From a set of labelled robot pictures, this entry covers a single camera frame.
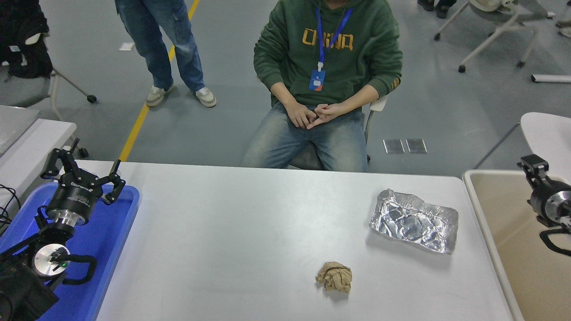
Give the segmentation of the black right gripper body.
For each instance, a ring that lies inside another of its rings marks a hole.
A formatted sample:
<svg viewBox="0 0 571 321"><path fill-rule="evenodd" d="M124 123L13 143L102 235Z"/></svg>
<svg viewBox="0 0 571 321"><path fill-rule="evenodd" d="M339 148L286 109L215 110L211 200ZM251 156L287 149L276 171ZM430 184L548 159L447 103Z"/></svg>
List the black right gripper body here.
<svg viewBox="0 0 571 321"><path fill-rule="evenodd" d="M563 181L535 180L531 187L533 192L528 203L534 211L545 218L558 218L559 208L564 203Z"/></svg>

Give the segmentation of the person's left hand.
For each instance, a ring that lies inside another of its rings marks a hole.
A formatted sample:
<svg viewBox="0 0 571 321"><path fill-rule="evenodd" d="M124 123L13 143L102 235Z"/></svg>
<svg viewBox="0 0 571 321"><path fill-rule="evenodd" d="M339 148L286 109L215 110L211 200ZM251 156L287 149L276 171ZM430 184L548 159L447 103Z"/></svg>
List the person's left hand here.
<svg viewBox="0 0 571 321"><path fill-rule="evenodd" d="M335 104L319 104L314 110L315 116L311 118L310 124L306 126L306 129L311 130L312 128L330 122L334 118L351 112L353 108L350 108L348 104L345 103L335 103Z"/></svg>

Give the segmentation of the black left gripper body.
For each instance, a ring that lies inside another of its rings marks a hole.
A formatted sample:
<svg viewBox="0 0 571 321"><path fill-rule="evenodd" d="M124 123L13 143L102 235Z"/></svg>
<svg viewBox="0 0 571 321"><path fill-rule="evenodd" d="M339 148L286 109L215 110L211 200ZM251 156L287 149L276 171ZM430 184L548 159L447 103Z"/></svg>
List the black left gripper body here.
<svg viewBox="0 0 571 321"><path fill-rule="evenodd" d="M101 186L91 186L90 183L85 186L75 181L59 182L46 214L53 221L71 214L75 223L88 223L102 195Z"/></svg>

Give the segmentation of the person's right hand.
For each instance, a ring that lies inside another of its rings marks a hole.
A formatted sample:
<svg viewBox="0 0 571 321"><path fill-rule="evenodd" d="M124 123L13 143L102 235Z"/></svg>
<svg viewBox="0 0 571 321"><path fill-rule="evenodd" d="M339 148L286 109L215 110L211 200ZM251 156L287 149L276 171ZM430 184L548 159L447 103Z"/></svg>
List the person's right hand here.
<svg viewBox="0 0 571 321"><path fill-rule="evenodd" d="M296 100L284 104L284 108L296 128L310 129L312 123L318 118L315 112Z"/></svg>

